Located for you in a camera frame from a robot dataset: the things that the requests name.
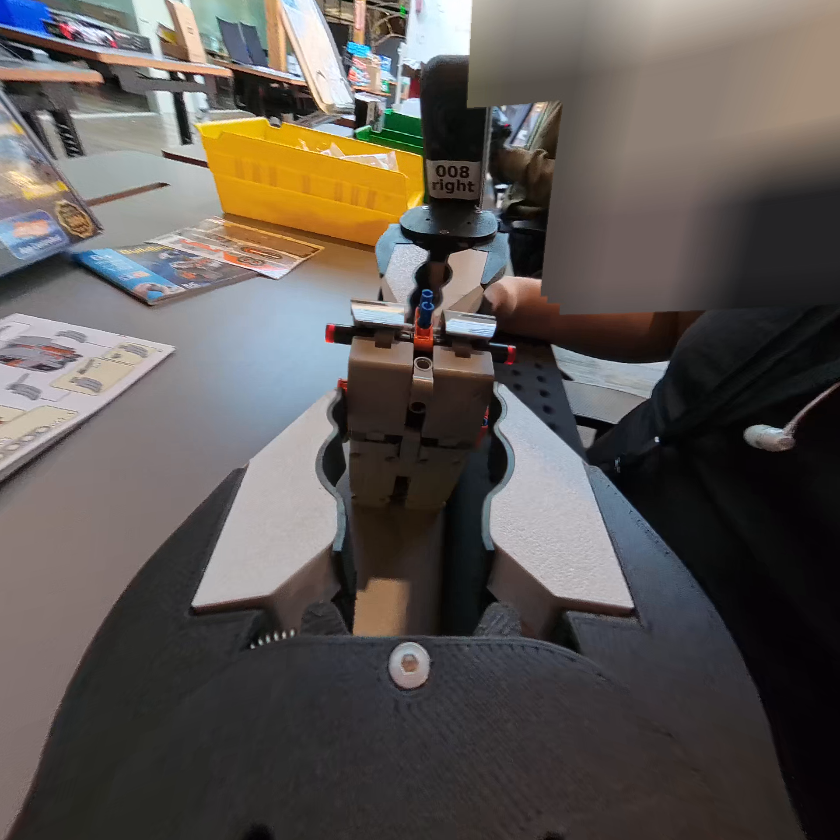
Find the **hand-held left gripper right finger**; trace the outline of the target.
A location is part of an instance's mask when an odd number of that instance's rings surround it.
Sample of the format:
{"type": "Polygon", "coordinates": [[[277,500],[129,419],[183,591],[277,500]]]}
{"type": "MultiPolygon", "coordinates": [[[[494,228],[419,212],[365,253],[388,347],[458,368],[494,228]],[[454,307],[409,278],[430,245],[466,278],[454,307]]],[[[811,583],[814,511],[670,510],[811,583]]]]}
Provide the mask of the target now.
{"type": "Polygon", "coordinates": [[[485,504],[489,592],[547,639],[563,613],[628,618],[635,603],[583,459],[505,385],[493,427],[505,468],[485,504]]]}

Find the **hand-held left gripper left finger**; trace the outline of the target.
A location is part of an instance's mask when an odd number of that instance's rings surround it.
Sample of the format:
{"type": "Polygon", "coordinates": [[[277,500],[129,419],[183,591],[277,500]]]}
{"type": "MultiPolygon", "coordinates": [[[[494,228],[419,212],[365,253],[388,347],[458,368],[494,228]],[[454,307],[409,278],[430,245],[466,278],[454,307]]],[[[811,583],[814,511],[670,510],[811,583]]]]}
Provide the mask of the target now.
{"type": "Polygon", "coordinates": [[[299,631],[312,604],[339,593],[347,512],[335,387],[247,464],[192,599],[197,613],[263,610],[299,631]]]}

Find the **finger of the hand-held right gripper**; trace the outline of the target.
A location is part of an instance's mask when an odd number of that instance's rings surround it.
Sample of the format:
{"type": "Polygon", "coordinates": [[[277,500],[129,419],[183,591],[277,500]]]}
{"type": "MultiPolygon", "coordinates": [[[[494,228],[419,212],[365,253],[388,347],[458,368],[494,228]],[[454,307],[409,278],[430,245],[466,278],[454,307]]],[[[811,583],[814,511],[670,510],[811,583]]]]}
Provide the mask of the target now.
{"type": "Polygon", "coordinates": [[[381,279],[381,298],[409,309],[417,287],[415,274],[426,261],[425,249],[416,245],[395,245],[381,279]]]}
{"type": "Polygon", "coordinates": [[[488,253],[483,250],[461,250],[448,256],[450,277],[445,283],[445,310],[476,313],[484,291],[481,280],[488,253]]]}

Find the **grey orange toy robot model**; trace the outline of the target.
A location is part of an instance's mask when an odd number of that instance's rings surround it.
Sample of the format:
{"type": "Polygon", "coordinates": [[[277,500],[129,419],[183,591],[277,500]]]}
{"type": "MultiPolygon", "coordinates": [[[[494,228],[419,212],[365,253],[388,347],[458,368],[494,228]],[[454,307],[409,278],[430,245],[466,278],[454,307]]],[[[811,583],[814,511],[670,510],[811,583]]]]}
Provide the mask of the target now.
{"type": "Polygon", "coordinates": [[[516,362],[516,347],[495,341],[495,318],[436,301],[423,289],[409,313],[353,299],[352,323],[325,329],[328,343],[350,346],[340,390],[360,505],[443,508],[489,424],[496,365],[516,362]]]}

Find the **person's right forearm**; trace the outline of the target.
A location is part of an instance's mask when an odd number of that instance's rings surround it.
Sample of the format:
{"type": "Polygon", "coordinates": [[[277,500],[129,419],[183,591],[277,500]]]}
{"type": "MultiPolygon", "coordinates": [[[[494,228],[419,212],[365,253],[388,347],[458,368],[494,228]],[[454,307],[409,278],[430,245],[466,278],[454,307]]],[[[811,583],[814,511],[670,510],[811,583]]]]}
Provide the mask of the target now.
{"type": "Polygon", "coordinates": [[[702,311],[560,316],[548,341],[563,349],[620,363],[666,361],[702,311]]]}

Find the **grey desk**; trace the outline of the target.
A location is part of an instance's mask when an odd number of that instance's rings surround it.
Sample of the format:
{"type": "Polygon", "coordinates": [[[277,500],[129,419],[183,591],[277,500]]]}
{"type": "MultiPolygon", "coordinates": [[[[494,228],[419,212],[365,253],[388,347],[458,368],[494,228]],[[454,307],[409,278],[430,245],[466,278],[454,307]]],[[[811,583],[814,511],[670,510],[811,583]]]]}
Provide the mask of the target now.
{"type": "Polygon", "coordinates": [[[569,650],[433,638],[403,691],[394,643],[251,649],[257,614],[193,615],[237,467],[290,416],[247,355],[283,354],[292,292],[155,311],[49,269],[4,306],[176,351],[2,489],[3,837],[572,835],[654,792],[667,738],[569,650]]]}

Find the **green plastic bin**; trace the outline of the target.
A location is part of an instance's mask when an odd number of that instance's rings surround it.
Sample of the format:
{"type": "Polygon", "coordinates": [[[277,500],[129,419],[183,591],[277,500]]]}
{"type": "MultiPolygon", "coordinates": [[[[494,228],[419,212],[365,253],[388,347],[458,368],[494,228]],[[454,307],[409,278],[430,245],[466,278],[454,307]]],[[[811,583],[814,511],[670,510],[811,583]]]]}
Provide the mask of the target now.
{"type": "Polygon", "coordinates": [[[354,138],[389,150],[424,155],[422,120],[391,108],[384,111],[380,122],[355,129],[354,138]]]}

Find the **clear plastic bags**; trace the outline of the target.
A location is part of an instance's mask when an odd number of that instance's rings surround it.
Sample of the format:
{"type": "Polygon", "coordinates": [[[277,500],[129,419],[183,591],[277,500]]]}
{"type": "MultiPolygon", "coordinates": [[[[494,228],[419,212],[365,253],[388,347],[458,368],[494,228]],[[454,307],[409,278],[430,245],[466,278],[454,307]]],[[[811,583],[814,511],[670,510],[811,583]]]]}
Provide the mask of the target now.
{"type": "Polygon", "coordinates": [[[313,134],[308,140],[298,138],[287,146],[297,156],[302,169],[311,174],[340,178],[351,174],[403,174],[393,151],[376,151],[373,146],[341,144],[337,135],[313,134]]]}

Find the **black studded plate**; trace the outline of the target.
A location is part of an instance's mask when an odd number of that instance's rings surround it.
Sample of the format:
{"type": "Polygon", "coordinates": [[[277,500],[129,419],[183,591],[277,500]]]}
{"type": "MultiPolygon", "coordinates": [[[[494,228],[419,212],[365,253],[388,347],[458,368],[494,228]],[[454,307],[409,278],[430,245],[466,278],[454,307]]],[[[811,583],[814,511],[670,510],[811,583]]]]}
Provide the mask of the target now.
{"type": "Polygon", "coordinates": [[[573,451],[585,458],[585,448],[565,391],[561,372],[549,343],[504,336],[516,350],[513,364],[495,363],[496,380],[573,451]]]}

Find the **yellow plastic bin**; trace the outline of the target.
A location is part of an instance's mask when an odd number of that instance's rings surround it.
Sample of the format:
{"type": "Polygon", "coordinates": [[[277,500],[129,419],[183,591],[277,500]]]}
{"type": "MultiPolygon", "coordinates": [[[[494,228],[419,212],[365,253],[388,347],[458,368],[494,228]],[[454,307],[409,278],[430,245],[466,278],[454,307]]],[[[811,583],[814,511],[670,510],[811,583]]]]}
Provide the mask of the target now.
{"type": "MultiPolygon", "coordinates": [[[[374,246],[391,224],[424,199],[423,157],[394,151],[403,174],[340,178],[302,169],[291,141],[330,134],[250,118],[197,125],[208,168],[228,215],[374,246]]],[[[385,147],[347,138],[340,144],[385,147]]]]}

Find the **orange grey sticker sheet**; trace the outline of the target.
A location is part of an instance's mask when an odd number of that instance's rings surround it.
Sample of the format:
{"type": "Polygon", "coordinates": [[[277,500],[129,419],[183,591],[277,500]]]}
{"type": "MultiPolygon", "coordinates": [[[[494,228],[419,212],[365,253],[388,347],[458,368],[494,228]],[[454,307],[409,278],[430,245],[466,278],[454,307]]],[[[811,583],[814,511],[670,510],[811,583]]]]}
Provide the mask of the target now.
{"type": "Polygon", "coordinates": [[[209,217],[146,242],[213,259],[278,280],[324,247],[261,228],[209,217]]]}

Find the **leaning white board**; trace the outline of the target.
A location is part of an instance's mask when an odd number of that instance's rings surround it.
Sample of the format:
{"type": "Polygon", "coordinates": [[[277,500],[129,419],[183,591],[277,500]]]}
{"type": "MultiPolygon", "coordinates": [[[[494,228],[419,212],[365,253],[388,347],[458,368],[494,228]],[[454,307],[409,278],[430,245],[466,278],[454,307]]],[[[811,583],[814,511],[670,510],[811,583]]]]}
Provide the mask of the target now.
{"type": "Polygon", "coordinates": [[[322,10],[315,1],[279,1],[279,16],[302,76],[321,112],[349,116],[354,92],[322,10]]]}

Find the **person's black shirt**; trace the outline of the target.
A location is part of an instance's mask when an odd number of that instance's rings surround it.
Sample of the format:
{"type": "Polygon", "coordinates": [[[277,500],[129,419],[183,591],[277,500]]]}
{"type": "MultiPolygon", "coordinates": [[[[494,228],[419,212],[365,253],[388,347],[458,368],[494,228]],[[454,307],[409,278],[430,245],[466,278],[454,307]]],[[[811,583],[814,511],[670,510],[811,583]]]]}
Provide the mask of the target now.
{"type": "Polygon", "coordinates": [[[838,838],[838,392],[791,451],[748,446],[838,382],[838,306],[709,311],[590,462],[689,569],[739,647],[809,838],[838,838]]]}

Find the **blue closed booklet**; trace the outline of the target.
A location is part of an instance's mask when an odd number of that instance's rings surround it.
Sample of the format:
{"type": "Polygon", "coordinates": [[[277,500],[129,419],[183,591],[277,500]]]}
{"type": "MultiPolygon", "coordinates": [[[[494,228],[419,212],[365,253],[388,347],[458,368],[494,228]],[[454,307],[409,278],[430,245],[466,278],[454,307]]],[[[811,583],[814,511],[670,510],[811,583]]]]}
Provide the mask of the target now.
{"type": "Polygon", "coordinates": [[[164,245],[84,250],[73,260],[143,304],[156,307],[237,284],[255,273],[164,245]]]}

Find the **blue toy kit box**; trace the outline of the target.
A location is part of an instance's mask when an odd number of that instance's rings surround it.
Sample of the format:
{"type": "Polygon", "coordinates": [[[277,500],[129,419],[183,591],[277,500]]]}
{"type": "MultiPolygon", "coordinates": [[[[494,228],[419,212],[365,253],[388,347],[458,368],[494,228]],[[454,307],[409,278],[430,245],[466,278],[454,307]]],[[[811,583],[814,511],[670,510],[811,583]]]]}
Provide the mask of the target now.
{"type": "Polygon", "coordinates": [[[102,233],[46,147],[1,94],[1,276],[102,233]]]}

